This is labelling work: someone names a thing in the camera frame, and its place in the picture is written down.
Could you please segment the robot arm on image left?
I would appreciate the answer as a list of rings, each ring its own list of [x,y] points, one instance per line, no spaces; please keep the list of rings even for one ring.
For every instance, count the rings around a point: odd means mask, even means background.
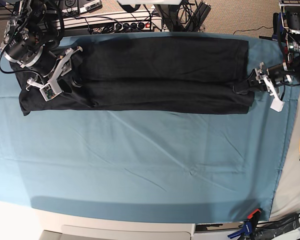
[[[37,88],[46,101],[60,94],[83,93],[83,82],[72,56],[83,49],[67,48],[53,53],[65,33],[62,10],[53,0],[22,0],[8,20],[1,57],[19,65],[14,73],[32,73],[25,89]]]

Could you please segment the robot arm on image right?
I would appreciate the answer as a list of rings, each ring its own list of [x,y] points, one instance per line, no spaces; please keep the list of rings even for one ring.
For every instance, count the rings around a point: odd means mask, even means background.
[[[300,0],[280,0],[280,13],[273,16],[273,36],[283,55],[283,63],[267,67],[264,62],[249,77],[236,83],[233,91],[267,92],[283,101],[286,87],[300,86]]]

